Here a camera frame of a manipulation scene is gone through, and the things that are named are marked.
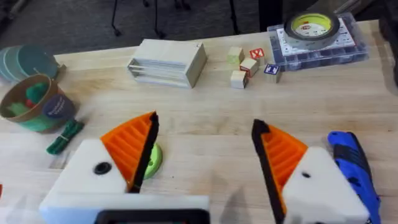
alphabet block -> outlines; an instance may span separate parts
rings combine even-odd
[[[245,71],[233,71],[231,75],[232,88],[245,88],[249,79]]]
[[[280,78],[280,67],[278,65],[268,64],[264,73],[266,74],[266,82],[278,83]]]
[[[251,78],[254,76],[256,71],[259,70],[259,64],[256,60],[251,58],[245,58],[241,65],[239,66],[240,71],[247,71],[248,77]]]
[[[231,47],[228,52],[227,62],[232,65],[239,65],[244,59],[243,49],[241,47]]]
[[[254,60],[256,60],[259,64],[259,66],[262,66],[266,62],[266,56],[264,54],[264,51],[259,48],[259,49],[254,49],[250,51],[250,57]]]

blue handle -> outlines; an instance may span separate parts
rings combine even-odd
[[[368,160],[358,139],[353,133],[332,131],[328,141],[333,147],[335,162],[369,210],[367,223],[381,224],[380,198],[373,187]]]

teal plate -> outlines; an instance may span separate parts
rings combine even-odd
[[[17,54],[17,64],[26,76],[42,73],[55,78],[58,64],[52,55],[47,55],[40,47],[34,45],[22,46]]]
[[[8,71],[6,69],[6,64],[5,64],[5,54],[6,52],[10,49],[11,47],[6,47],[5,49],[2,49],[0,51],[0,75],[7,80],[8,82],[13,82],[14,78],[10,77],[8,75]]]
[[[22,81],[27,78],[27,75],[24,75],[18,67],[17,63],[17,54],[19,49],[22,46],[15,46],[11,47],[5,54],[4,54],[4,61],[6,65],[6,71],[9,77],[12,77],[15,81]]]

tape roll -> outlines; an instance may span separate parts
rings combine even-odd
[[[339,35],[340,21],[331,12],[305,11],[284,24],[285,40],[295,48],[318,50],[332,44]]]

wooden table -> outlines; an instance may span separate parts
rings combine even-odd
[[[45,148],[57,134],[41,135],[0,120],[1,223],[43,223],[39,203],[86,138],[98,138],[130,118],[156,110],[164,163],[144,182],[143,194],[209,195],[212,223],[274,223],[251,140],[254,118],[309,146],[323,146],[332,130],[352,131],[364,147],[381,195],[383,223],[398,222],[398,97],[392,57],[377,21],[361,22],[370,59],[299,72],[279,84],[262,71],[245,90],[232,89],[231,46],[269,53],[267,33],[205,39],[208,62],[192,90],[136,83],[126,70],[134,47],[58,55],[68,68],[60,86],[80,102],[85,129],[60,156]],[[9,86],[0,86],[3,96]]]

